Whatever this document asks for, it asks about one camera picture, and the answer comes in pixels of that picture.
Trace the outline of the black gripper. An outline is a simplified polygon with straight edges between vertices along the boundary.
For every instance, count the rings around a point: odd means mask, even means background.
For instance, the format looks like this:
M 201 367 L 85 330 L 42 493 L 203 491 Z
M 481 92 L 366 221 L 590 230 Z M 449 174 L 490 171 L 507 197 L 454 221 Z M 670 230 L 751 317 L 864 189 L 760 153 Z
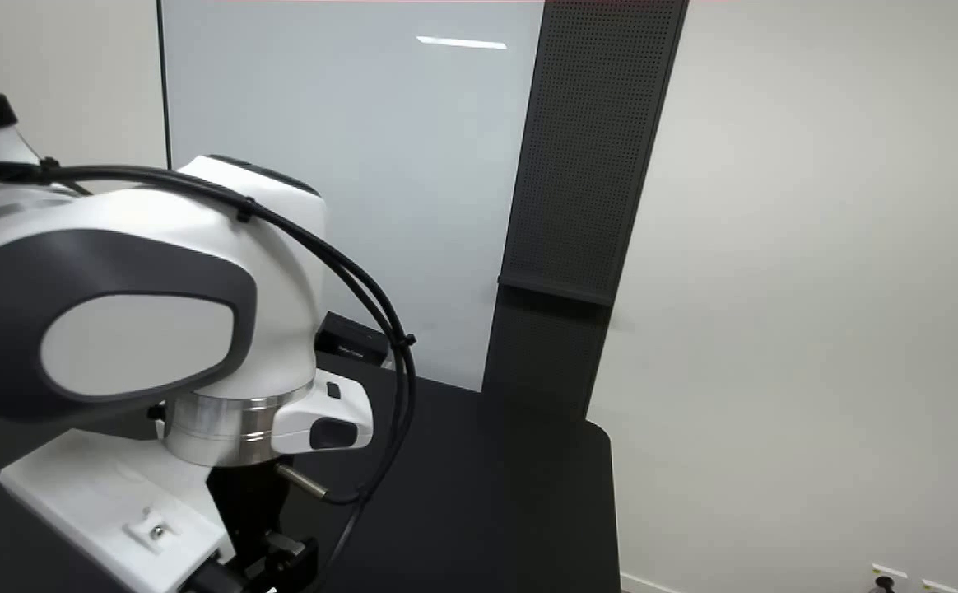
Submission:
M 280 530 L 291 484 L 278 466 L 214 467 L 206 491 L 235 556 L 203 559 L 179 593 L 313 593 L 319 545 Z

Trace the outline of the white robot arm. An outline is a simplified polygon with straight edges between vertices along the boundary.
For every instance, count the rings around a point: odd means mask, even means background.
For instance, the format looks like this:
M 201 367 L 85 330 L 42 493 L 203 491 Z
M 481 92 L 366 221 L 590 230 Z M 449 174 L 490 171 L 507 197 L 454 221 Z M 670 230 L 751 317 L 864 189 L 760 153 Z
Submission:
M 0 420 L 67 424 L 0 484 L 126 590 L 313 581 L 284 462 L 376 432 L 366 390 L 315 362 L 321 216 L 238 157 L 42 157 L 0 96 Z

